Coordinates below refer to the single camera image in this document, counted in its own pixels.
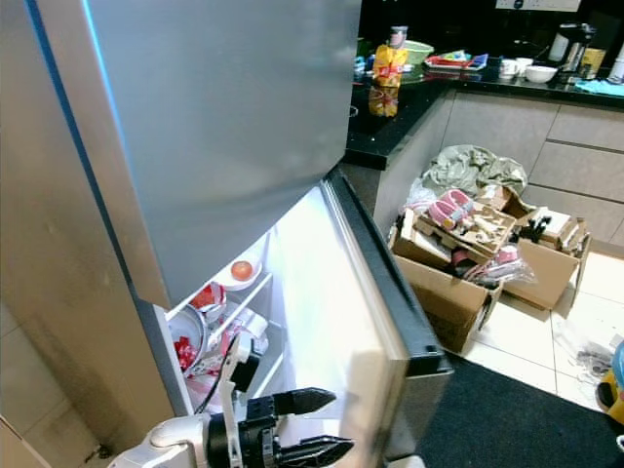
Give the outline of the white dish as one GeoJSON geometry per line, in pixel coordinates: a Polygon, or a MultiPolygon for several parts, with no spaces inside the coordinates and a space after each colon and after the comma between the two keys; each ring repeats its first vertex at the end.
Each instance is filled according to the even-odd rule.
{"type": "Polygon", "coordinates": [[[214,275],[213,282],[215,284],[222,285],[225,290],[230,291],[231,293],[234,293],[235,291],[244,290],[247,287],[252,286],[254,282],[257,281],[258,278],[262,276],[262,271],[263,271],[262,255],[259,253],[244,253],[244,254],[241,254],[240,257],[233,259],[232,262],[227,263],[226,267],[222,268],[221,271],[217,273],[217,275],[214,275]],[[236,261],[249,261],[253,263],[253,266],[255,267],[255,276],[253,277],[252,280],[247,281],[247,282],[237,282],[237,281],[232,280],[231,275],[230,275],[230,267],[231,267],[231,264],[235,263],[236,261]]]}

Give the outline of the steel bowl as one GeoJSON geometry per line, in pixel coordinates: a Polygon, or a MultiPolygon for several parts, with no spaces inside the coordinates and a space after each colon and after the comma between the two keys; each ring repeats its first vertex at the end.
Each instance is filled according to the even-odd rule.
{"type": "Polygon", "coordinates": [[[205,347],[204,315],[192,306],[182,306],[166,321],[171,334],[171,346],[179,369],[188,371],[200,360],[205,347]]]}

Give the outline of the large cardboard box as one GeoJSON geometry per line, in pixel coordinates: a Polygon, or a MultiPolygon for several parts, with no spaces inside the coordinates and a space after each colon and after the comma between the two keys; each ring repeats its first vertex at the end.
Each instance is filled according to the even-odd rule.
{"type": "Polygon", "coordinates": [[[429,241],[420,241],[415,213],[404,210],[389,233],[389,250],[414,290],[441,346],[464,355],[489,320],[503,287],[483,287],[437,266],[429,241]]]}

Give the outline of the black floor mat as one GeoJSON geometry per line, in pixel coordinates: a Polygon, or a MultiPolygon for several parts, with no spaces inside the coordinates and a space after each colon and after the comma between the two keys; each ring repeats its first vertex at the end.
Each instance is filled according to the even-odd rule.
{"type": "Polygon", "coordinates": [[[453,373],[417,446],[425,468],[624,468],[624,425],[449,355],[453,373]]]}

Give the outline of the crumpled clear plastic wrap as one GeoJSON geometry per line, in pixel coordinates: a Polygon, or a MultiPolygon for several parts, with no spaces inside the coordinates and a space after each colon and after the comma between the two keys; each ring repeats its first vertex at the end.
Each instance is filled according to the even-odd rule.
{"type": "Polygon", "coordinates": [[[624,331],[601,318],[552,317],[557,371],[584,382],[597,382],[611,369],[616,348],[624,344],[624,331]]]}

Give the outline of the red white plastic bag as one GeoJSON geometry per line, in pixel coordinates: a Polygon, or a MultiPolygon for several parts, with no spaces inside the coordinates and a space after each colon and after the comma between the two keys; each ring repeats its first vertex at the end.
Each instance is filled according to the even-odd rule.
{"type": "Polygon", "coordinates": [[[190,370],[182,371],[183,377],[218,374],[224,356],[222,347],[243,331],[257,330],[253,310],[228,299],[226,290],[219,284],[206,285],[183,306],[199,309],[205,322],[205,347],[200,360],[190,370]]]}

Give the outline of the olive green crumpled cloth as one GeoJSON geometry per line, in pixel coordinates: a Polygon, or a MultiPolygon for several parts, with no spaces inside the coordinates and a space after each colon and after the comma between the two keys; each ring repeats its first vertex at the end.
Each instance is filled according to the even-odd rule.
{"type": "Polygon", "coordinates": [[[483,188],[494,184],[518,193],[527,186],[527,173],[521,162],[498,156],[477,144],[452,144],[434,156],[420,176],[420,183],[437,195],[454,188],[477,196],[483,188]]]}

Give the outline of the white ceramic bowl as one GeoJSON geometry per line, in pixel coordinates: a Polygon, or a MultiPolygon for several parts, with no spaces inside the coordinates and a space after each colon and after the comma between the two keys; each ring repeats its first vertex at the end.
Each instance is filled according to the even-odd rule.
{"type": "Polygon", "coordinates": [[[552,81],[558,72],[556,67],[530,65],[523,71],[523,76],[531,84],[545,84],[545,82],[552,81]]]}

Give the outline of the silver freezer door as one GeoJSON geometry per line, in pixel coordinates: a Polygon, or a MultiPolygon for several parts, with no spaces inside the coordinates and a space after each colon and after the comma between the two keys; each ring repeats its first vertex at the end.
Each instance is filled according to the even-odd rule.
{"type": "Polygon", "coordinates": [[[365,0],[28,0],[134,298],[169,308],[346,150],[365,0]]]}

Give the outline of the yellow blue object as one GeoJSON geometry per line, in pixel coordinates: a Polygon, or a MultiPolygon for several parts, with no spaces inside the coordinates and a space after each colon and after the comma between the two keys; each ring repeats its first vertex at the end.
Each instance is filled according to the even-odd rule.
{"type": "Polygon", "coordinates": [[[609,369],[596,387],[596,400],[607,417],[624,425],[624,340],[612,352],[609,369]]]}

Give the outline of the cardboard tray of scraps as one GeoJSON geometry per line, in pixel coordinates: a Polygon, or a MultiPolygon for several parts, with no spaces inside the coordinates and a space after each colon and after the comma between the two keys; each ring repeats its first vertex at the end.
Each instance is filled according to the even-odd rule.
{"type": "Polygon", "coordinates": [[[431,238],[434,244],[445,247],[450,253],[456,249],[467,251],[472,261],[485,263],[494,258],[496,251],[507,244],[517,220],[492,206],[474,201],[473,224],[459,230],[443,230],[428,217],[427,210],[414,216],[414,230],[431,238]]]}

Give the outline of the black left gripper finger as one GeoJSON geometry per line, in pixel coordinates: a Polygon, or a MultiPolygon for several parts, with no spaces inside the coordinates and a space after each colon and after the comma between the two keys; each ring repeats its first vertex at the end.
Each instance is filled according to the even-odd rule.
{"type": "Polygon", "coordinates": [[[280,449],[280,468],[329,468],[355,446],[347,438],[317,436],[280,449]]]}
{"type": "Polygon", "coordinates": [[[318,387],[290,389],[271,396],[273,414],[276,417],[313,413],[324,409],[335,400],[337,396],[333,392],[318,387]]]}

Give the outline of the tray with colourful utensils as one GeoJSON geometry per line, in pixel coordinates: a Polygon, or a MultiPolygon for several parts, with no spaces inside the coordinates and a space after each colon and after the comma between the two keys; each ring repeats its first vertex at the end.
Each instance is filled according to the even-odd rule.
{"type": "Polygon", "coordinates": [[[471,55],[465,51],[451,51],[451,53],[431,55],[424,59],[424,66],[436,70],[478,71],[485,68],[490,54],[471,55]]]}

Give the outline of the teal cloth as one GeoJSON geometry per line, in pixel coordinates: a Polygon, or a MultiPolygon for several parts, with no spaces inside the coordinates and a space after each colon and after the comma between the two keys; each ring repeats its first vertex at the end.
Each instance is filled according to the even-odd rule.
{"type": "Polygon", "coordinates": [[[609,80],[580,81],[575,85],[575,89],[584,91],[584,93],[624,98],[624,82],[610,82],[609,80]]]}

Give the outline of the black clamp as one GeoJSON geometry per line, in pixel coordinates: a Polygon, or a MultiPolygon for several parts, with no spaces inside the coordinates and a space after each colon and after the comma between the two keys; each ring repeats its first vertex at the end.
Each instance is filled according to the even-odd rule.
{"type": "Polygon", "coordinates": [[[548,215],[527,219],[525,226],[519,227],[516,237],[518,240],[528,240],[532,244],[539,244],[549,223],[550,217],[548,215]]]}

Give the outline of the black kitchen countertop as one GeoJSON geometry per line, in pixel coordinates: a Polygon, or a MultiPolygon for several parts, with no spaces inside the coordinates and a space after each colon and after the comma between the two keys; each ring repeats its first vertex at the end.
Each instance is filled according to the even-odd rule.
{"type": "Polygon", "coordinates": [[[371,78],[358,74],[353,84],[348,139],[343,164],[360,168],[384,170],[397,159],[397,153],[409,142],[409,136],[422,124],[424,116],[433,110],[450,91],[473,91],[494,97],[539,99],[558,105],[575,105],[624,113],[624,97],[587,91],[574,84],[561,82],[530,82],[521,75],[502,75],[502,58],[486,55],[480,67],[431,67],[419,65],[403,76],[396,93],[380,93],[380,102],[397,103],[393,116],[371,112],[371,78]]]}

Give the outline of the yellow snack bag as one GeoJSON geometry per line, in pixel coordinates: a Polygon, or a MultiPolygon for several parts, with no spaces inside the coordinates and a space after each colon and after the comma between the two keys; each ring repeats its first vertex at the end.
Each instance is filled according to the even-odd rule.
{"type": "Polygon", "coordinates": [[[403,68],[409,62],[405,46],[379,45],[371,63],[371,79],[377,88],[400,88],[403,68]]]}

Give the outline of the pink white striped item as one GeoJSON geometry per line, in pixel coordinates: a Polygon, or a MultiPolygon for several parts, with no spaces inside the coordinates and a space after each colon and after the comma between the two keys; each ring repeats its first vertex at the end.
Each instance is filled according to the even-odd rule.
{"type": "Polygon", "coordinates": [[[474,201],[462,190],[451,188],[434,201],[425,214],[443,230],[459,230],[472,226],[474,201]]]}

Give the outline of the clear bag with pink contents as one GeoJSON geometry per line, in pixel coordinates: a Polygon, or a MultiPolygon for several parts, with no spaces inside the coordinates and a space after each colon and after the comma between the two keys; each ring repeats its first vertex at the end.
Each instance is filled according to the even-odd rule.
{"type": "Polygon", "coordinates": [[[498,287],[508,282],[531,282],[533,271],[521,256],[517,245],[500,247],[490,261],[472,266],[464,272],[465,281],[482,287],[498,287]]]}

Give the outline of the green plastic bowl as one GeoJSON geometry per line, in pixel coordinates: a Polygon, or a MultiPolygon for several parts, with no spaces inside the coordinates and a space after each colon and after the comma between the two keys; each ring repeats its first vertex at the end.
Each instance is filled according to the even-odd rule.
{"type": "Polygon", "coordinates": [[[422,65],[428,55],[434,51],[431,45],[419,43],[419,41],[407,40],[403,49],[406,50],[406,63],[411,66],[422,65]]]}

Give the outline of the grey kitchen base cabinet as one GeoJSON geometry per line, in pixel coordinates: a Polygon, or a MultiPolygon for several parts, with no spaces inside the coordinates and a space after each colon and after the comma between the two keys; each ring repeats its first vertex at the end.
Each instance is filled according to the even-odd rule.
{"type": "Polygon", "coordinates": [[[526,170],[522,199],[587,219],[602,244],[624,247],[624,110],[449,91],[402,148],[418,176],[443,147],[476,144],[526,170]]]}

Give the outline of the cardboard box with papers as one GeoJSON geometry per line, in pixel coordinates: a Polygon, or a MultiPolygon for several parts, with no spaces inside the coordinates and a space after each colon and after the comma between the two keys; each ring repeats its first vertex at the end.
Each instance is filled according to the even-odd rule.
{"type": "Polygon", "coordinates": [[[579,215],[557,213],[549,207],[527,205],[519,199],[505,202],[503,212],[517,220],[513,240],[521,256],[533,271],[531,282],[508,282],[504,292],[539,309],[552,309],[565,295],[567,287],[578,289],[583,273],[581,263],[587,258],[590,236],[588,222],[579,215]],[[518,240],[519,227],[527,219],[548,215],[550,223],[539,244],[518,240]]]}

